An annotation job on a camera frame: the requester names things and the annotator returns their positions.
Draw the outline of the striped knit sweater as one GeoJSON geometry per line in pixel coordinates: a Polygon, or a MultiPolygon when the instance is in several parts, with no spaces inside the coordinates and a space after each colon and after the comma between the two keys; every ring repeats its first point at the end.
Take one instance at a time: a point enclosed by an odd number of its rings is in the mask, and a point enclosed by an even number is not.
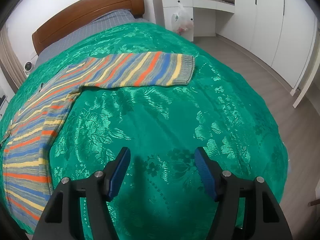
{"type": "Polygon", "coordinates": [[[190,55],[149,51],[88,57],[61,70],[16,112],[5,134],[2,171],[10,214],[36,228],[53,192],[50,148],[84,87],[186,85],[194,68],[190,55]]]}

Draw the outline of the green satin bedspread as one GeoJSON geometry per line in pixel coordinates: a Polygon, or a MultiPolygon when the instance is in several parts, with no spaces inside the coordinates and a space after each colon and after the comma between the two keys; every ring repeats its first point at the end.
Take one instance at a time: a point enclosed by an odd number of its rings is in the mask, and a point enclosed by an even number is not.
{"type": "Polygon", "coordinates": [[[281,200],[287,150],[263,98],[246,80],[198,46],[152,23],[99,31],[44,61],[26,79],[1,120],[65,67],[87,57],[163,51],[195,58],[186,86],[84,88],[50,152],[53,185],[90,176],[124,146],[131,163],[108,204],[120,239],[205,239],[217,203],[194,164],[198,147],[240,178],[263,177],[281,200]]]}

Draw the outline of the beige curtain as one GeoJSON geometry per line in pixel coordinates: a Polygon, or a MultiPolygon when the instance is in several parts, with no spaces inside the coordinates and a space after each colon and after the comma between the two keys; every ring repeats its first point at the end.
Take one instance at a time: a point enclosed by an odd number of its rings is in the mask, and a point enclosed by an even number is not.
{"type": "Polygon", "coordinates": [[[26,80],[26,75],[19,59],[13,51],[6,25],[1,29],[1,62],[13,83],[19,89],[26,80]]]}

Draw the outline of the white wardrobe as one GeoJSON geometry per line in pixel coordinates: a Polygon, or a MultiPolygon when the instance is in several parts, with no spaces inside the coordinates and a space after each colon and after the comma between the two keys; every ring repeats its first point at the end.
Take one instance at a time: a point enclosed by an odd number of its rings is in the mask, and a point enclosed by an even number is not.
{"type": "Polygon", "coordinates": [[[315,44],[317,20],[305,0],[236,0],[253,14],[249,51],[297,88],[315,44]]]}

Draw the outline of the grey checked bed sheet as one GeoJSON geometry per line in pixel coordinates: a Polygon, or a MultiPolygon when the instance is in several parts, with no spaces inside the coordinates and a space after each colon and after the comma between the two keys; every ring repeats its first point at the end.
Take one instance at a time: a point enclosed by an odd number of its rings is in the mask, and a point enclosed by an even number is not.
{"type": "Polygon", "coordinates": [[[75,30],[74,32],[68,34],[67,36],[54,42],[43,52],[41,52],[35,63],[35,68],[41,64],[47,62],[49,59],[54,58],[59,55],[64,50],[72,47],[73,45],[79,43],[80,41],[104,30],[111,29],[118,25],[126,23],[148,23],[144,18],[135,18],[129,10],[119,9],[103,14],[102,16],[96,18],[89,24],[75,30]]]}

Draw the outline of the white plastic bag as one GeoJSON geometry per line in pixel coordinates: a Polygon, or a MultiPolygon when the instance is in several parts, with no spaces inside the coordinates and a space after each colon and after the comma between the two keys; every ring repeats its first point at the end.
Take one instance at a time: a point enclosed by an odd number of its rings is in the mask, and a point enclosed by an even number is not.
{"type": "Polygon", "coordinates": [[[194,27],[193,20],[182,3],[178,3],[178,10],[171,17],[171,27],[172,31],[178,35],[182,35],[194,27]]]}

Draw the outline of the white desk unit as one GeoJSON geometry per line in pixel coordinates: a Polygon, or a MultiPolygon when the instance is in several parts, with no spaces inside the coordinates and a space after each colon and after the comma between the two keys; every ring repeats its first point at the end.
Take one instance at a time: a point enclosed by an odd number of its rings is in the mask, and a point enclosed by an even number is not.
{"type": "Polygon", "coordinates": [[[172,31],[171,17],[178,10],[178,3],[186,7],[193,20],[193,29],[181,36],[192,42],[195,37],[213,37],[216,35],[216,13],[218,11],[233,14],[235,0],[153,0],[155,21],[165,29],[172,31]]]}

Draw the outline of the wooden headboard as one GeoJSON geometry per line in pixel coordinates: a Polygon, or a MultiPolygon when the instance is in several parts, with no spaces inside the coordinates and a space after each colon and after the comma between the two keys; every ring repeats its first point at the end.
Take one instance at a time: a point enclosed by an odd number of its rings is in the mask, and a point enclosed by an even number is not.
{"type": "Polygon", "coordinates": [[[144,0],[77,1],[54,15],[32,34],[37,55],[54,42],[89,24],[99,16],[117,9],[128,9],[135,18],[141,18],[145,13],[144,0]]]}

